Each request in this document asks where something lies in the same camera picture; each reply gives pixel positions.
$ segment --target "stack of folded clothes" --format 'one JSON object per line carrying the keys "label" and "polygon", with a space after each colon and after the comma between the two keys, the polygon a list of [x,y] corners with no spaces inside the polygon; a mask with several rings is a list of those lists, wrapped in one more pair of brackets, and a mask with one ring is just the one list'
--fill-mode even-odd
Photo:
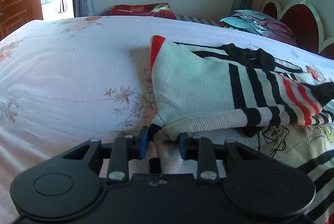
{"label": "stack of folded clothes", "polygon": [[220,20],[224,28],[262,35],[297,47],[296,36],[283,22],[258,11],[237,10]]}

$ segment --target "pillow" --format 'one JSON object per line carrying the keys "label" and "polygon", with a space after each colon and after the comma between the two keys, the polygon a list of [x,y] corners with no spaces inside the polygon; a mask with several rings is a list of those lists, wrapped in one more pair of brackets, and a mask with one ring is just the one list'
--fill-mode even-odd
{"label": "pillow", "polygon": [[110,12],[111,12],[112,9],[113,9],[113,7],[111,9],[109,9],[108,11],[102,12],[100,16],[103,16],[103,17],[104,16],[109,16],[109,14],[110,14]]}
{"label": "pillow", "polygon": [[146,5],[115,5],[108,16],[152,16],[158,18],[175,19],[176,17],[168,3],[154,3]]}

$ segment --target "headboard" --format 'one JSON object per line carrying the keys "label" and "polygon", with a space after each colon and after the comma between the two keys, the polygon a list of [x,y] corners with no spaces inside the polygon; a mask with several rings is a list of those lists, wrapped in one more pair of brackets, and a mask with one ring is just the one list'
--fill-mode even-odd
{"label": "headboard", "polygon": [[297,45],[312,53],[334,59],[334,37],[324,41],[324,28],[315,8],[305,0],[289,3],[283,10],[275,0],[267,0],[261,12],[285,23],[296,35]]}

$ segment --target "red and white striped fabric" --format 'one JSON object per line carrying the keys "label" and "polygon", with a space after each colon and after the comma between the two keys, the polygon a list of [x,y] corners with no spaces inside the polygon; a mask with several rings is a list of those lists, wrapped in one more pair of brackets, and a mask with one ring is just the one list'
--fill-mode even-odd
{"label": "red and white striped fabric", "polygon": [[316,83],[310,73],[262,49],[153,36],[150,64],[158,107],[153,123],[172,140],[180,132],[334,120],[333,83]]}

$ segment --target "striped pillowcase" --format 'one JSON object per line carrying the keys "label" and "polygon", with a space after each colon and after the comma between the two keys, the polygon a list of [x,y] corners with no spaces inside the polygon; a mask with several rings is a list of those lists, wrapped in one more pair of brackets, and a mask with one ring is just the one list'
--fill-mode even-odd
{"label": "striped pillowcase", "polygon": [[177,16],[175,15],[177,20],[187,21],[187,22],[194,22],[194,23],[201,23],[210,26],[220,27],[221,23],[219,21],[214,21],[206,18],[195,18],[195,17],[187,17],[187,16]]}

